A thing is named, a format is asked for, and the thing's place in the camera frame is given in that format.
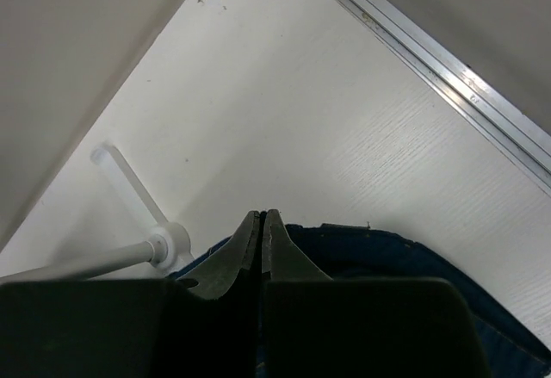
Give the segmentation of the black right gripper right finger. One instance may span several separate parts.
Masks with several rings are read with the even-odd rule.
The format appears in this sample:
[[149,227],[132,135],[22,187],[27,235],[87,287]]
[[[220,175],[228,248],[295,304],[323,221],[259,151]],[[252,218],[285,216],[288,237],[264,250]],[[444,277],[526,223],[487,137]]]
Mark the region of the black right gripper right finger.
[[269,282],[330,282],[320,269],[290,238],[276,209],[266,213],[261,244],[263,285]]

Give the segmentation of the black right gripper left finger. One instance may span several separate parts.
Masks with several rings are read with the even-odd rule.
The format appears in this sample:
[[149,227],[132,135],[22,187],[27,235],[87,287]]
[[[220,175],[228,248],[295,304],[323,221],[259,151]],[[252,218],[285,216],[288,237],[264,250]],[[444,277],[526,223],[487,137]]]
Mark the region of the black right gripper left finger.
[[250,211],[231,238],[188,273],[188,291],[204,300],[218,300],[253,264],[260,233],[260,213]]

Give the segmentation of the dark blue trousers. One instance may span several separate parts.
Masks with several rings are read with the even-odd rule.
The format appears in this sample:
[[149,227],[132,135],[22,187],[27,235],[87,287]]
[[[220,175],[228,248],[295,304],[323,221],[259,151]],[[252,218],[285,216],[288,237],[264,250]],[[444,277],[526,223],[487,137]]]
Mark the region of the dark blue trousers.
[[286,225],[330,282],[262,283],[260,218],[249,271],[218,300],[177,278],[188,320],[171,351],[192,377],[546,377],[550,351],[469,276],[424,245],[353,226]]

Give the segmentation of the grey metal clothes rack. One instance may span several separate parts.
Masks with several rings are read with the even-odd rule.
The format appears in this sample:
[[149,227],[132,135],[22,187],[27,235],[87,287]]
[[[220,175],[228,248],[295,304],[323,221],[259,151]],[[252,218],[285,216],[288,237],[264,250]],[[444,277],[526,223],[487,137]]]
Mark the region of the grey metal clothes rack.
[[167,219],[117,148],[70,160],[1,253],[1,282],[160,277],[192,262],[184,227]]

